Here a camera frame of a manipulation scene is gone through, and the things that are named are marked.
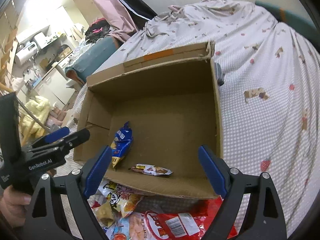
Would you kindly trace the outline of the person's left hand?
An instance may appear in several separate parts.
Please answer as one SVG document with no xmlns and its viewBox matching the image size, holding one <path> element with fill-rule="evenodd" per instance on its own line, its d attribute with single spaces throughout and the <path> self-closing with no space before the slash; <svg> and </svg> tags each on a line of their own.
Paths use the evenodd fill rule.
<svg viewBox="0 0 320 240">
<path fill-rule="evenodd" d="M 1 196 L 1 213 L 13 228 L 24 225 L 26 207 L 30 202 L 29 194 L 14 189 L 12 185 L 4 190 Z"/>
</svg>

